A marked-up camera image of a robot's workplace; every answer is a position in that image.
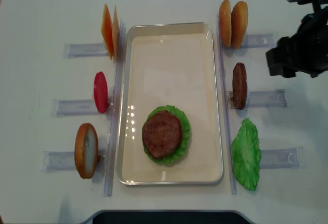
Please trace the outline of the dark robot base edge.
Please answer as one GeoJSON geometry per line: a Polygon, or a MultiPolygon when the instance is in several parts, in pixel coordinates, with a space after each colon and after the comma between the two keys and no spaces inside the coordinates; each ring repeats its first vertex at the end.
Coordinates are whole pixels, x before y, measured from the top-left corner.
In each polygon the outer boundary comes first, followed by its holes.
{"type": "Polygon", "coordinates": [[[232,212],[112,211],[93,218],[93,223],[249,223],[232,212]]]}

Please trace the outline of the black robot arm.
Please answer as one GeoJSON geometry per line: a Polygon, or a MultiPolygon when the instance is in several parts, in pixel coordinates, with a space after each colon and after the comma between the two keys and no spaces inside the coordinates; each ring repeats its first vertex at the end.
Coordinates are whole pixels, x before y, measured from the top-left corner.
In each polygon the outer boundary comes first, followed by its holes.
{"type": "Polygon", "coordinates": [[[266,53],[271,76],[284,78],[296,76],[296,72],[312,78],[327,71],[327,0],[287,0],[299,5],[312,4],[313,13],[301,21],[297,32],[282,37],[277,46],[266,53]]]}

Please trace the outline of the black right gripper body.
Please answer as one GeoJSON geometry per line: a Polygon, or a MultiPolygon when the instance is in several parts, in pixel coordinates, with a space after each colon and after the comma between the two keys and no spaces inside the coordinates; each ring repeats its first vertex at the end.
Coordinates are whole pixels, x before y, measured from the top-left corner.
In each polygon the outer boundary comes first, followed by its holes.
{"type": "Polygon", "coordinates": [[[266,53],[271,76],[295,77],[303,72],[317,77],[327,71],[327,38],[283,37],[266,53]]]}

